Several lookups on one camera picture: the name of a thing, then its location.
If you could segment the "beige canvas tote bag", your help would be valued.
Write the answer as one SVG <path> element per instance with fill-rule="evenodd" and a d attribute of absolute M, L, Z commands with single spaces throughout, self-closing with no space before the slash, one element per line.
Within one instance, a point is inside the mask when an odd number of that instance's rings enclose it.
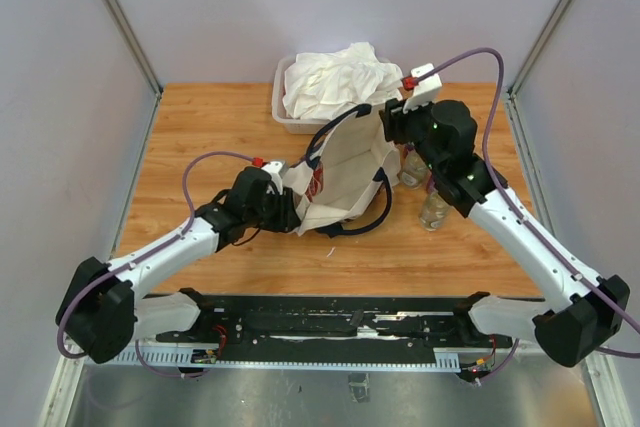
<path fill-rule="evenodd" d="M 288 168 L 283 183 L 296 194 L 301 220 L 294 231 L 297 235 L 309 231 L 329 237 L 362 235 L 389 215 L 401 158 L 394 143 L 385 140 L 379 116 L 383 109 L 360 104 L 329 121 L 313 136 L 301 159 Z M 323 190 L 309 201 L 305 192 L 318 164 L 324 168 Z M 346 229 L 344 223 L 361 217 L 380 190 L 385 191 L 385 205 L 378 217 Z"/>

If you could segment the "chang soda water bottle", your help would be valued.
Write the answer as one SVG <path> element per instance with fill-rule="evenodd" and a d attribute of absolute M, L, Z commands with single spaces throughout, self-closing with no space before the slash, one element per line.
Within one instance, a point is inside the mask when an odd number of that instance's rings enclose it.
<path fill-rule="evenodd" d="M 450 205 L 437 191 L 430 192 L 421 207 L 419 221 L 427 231 L 436 231 L 444 223 L 449 210 Z"/>

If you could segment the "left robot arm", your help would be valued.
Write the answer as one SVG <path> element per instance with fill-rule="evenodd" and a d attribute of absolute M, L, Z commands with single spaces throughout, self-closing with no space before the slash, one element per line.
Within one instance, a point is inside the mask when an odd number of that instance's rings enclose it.
<path fill-rule="evenodd" d="M 191 294 L 150 297 L 150 292 L 184 267 L 238 245 L 247 230 L 288 233 L 300 220 L 293 191 L 283 183 L 288 167 L 271 161 L 249 166 L 233 186 L 195 209 L 178 228 L 108 262 L 82 261 L 70 281 L 55 321 L 60 348 L 70 338 L 81 356 L 108 362 L 132 341 L 181 331 L 190 341 L 207 340 L 214 318 Z"/>

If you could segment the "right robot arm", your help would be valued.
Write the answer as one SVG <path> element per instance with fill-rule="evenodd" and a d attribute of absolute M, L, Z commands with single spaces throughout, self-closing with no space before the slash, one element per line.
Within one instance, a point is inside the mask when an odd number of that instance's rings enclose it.
<path fill-rule="evenodd" d="M 488 335 L 535 342 L 554 362 L 573 367 L 621 328 L 630 296 L 573 256 L 532 216 L 515 191 L 475 153 L 477 123 L 460 101 L 412 107 L 391 100 L 380 113 L 385 137 L 410 144 L 435 189 L 463 217 L 489 233 L 543 294 L 540 301 L 477 292 L 455 310 L 455 339 L 474 347 Z"/>

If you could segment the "red coke can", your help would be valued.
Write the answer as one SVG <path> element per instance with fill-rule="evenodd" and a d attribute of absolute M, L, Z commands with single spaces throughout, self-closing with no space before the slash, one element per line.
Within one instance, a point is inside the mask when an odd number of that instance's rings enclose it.
<path fill-rule="evenodd" d="M 313 170 L 311 179 L 307 186 L 305 196 L 309 201 L 312 201 L 323 190 L 324 185 L 324 168 L 321 164 L 318 164 Z"/>

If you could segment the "white plastic basket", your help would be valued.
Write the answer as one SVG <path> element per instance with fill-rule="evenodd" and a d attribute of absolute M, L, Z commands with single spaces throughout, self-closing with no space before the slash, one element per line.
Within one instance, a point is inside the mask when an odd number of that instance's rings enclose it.
<path fill-rule="evenodd" d="M 313 135 L 326 124 L 326 121 L 316 119 L 301 120 L 291 118 L 288 116 L 283 104 L 283 98 L 285 94 L 284 74 L 285 71 L 295 62 L 295 60 L 296 58 L 294 56 L 288 56 L 282 58 L 277 64 L 273 80 L 271 99 L 272 117 L 290 134 Z"/>

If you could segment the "white crumpled cloth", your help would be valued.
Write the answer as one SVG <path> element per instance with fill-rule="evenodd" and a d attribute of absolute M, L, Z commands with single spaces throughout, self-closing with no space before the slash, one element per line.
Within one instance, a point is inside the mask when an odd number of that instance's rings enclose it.
<path fill-rule="evenodd" d="M 299 53 L 284 71 L 283 107 L 293 119 L 328 121 L 360 104 L 399 99 L 401 78 L 401 68 L 379 60 L 368 42 Z"/>

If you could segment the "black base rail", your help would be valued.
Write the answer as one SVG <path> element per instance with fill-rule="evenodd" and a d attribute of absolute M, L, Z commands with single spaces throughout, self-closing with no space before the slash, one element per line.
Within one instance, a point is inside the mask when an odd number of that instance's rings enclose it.
<path fill-rule="evenodd" d="M 213 368 L 485 371 L 510 338 L 464 331 L 456 297 L 200 295 L 184 333 L 140 341 L 120 359 L 182 376 Z"/>

